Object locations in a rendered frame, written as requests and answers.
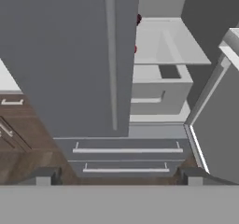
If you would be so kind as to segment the tall grey freezer drawer front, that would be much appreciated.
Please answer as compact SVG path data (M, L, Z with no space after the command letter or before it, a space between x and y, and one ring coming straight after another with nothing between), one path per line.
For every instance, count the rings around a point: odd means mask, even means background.
M81 138L54 141L69 161L162 161L185 160L191 154L187 139ZM86 148L183 148L183 153L73 153L74 147Z

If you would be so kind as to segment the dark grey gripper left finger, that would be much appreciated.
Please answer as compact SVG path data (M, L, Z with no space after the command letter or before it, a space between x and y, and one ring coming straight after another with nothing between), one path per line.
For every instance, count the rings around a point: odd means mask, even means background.
M20 182L27 186L54 186L62 184L62 169L56 167L40 167Z

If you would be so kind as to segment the glass fridge shelf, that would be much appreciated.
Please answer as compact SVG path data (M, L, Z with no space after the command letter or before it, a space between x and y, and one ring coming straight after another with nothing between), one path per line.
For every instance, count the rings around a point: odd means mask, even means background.
M180 18L143 18L136 30L135 64L209 65Z

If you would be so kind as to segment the grey fridge body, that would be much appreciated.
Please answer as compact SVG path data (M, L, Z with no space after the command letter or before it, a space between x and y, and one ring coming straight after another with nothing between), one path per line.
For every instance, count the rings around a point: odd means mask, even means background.
M239 23L238 8L239 0L139 0L138 14L142 19L180 18L211 63L186 65L193 84L179 114L130 114L130 136L158 136L166 129L182 127L218 63L222 37Z

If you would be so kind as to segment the white fridge crisper drawer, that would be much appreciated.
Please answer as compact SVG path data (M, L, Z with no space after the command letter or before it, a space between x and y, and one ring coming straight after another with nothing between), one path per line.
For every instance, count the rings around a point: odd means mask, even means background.
M135 65L131 114L177 115L192 84L186 65Z

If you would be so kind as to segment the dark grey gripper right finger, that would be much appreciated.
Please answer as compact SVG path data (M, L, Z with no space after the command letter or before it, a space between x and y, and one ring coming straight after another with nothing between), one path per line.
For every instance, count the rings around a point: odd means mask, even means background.
M237 186L237 183L210 175L199 167L186 167L179 169L180 184L186 186Z

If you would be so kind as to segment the brown wooden cupboard door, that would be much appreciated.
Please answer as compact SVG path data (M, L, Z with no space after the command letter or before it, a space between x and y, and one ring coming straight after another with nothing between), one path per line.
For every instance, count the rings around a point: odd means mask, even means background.
M11 140L24 151L51 149L49 136L34 111L20 109L0 110L0 122L13 132Z

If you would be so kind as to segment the grey closed fridge door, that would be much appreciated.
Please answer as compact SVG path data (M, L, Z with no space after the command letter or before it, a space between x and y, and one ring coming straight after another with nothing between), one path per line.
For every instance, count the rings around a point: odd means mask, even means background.
M129 131L138 0L116 0L118 129L105 0L0 0L0 59L53 137Z

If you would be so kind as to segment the short grey freezer drawer front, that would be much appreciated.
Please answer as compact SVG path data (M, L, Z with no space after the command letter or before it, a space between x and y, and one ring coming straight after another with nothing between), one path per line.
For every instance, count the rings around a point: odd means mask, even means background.
M176 169L183 160L162 160L162 161L70 161L69 164L79 177L170 177L176 173ZM83 173L85 165L89 168L164 168L170 169L169 173L128 173L128 174L103 174Z

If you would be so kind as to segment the brown wooden drawer front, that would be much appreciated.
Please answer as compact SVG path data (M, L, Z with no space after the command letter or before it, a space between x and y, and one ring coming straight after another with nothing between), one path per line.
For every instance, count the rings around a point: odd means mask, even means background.
M23 105L1 105L1 101L6 99L7 101L19 101L23 99ZM31 106L28 98L24 94L0 94L0 106L2 107L19 107L19 108L29 108Z

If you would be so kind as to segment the grey open fridge door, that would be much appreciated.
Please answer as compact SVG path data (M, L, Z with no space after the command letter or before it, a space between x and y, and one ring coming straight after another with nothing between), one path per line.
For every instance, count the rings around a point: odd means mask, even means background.
M200 172L239 185L239 27L218 46L220 57L185 122Z

